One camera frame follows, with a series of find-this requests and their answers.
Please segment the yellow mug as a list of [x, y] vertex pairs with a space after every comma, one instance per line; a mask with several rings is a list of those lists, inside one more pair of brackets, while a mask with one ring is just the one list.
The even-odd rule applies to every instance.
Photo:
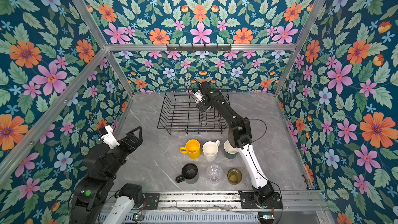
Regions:
[[197, 159], [201, 155], [201, 144], [197, 140], [189, 140], [184, 147], [180, 147], [180, 153], [188, 155], [191, 159]]

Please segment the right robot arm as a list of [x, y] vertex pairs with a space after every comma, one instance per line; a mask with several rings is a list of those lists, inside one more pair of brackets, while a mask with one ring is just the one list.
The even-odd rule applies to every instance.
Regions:
[[237, 149], [249, 172], [255, 203], [259, 207], [268, 206], [275, 191], [256, 158], [252, 145], [254, 141], [252, 140], [250, 120], [239, 115], [225, 100], [221, 91], [212, 88], [209, 82], [200, 83], [199, 92], [197, 108], [201, 112], [214, 108], [224, 118], [229, 126], [228, 141], [233, 148]]

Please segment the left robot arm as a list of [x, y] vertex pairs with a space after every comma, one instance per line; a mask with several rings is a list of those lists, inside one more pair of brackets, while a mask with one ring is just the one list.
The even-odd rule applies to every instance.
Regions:
[[109, 125], [96, 130], [102, 143], [91, 148], [84, 157], [87, 174], [73, 193], [69, 211], [71, 224], [94, 224], [97, 221], [117, 172], [127, 157], [142, 145], [143, 130], [140, 126], [120, 140], [116, 140], [113, 131]]

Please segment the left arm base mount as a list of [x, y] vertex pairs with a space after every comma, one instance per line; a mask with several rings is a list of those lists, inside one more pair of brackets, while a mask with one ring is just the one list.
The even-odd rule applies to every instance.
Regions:
[[143, 193], [143, 202], [139, 205], [139, 210], [156, 210], [160, 203], [159, 193]]

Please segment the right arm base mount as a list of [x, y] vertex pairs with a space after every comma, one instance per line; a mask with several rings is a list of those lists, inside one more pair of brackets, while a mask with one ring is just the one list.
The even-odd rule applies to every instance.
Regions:
[[243, 209], [282, 209], [283, 200], [280, 193], [274, 192], [266, 197], [257, 192], [238, 191], [240, 204]]

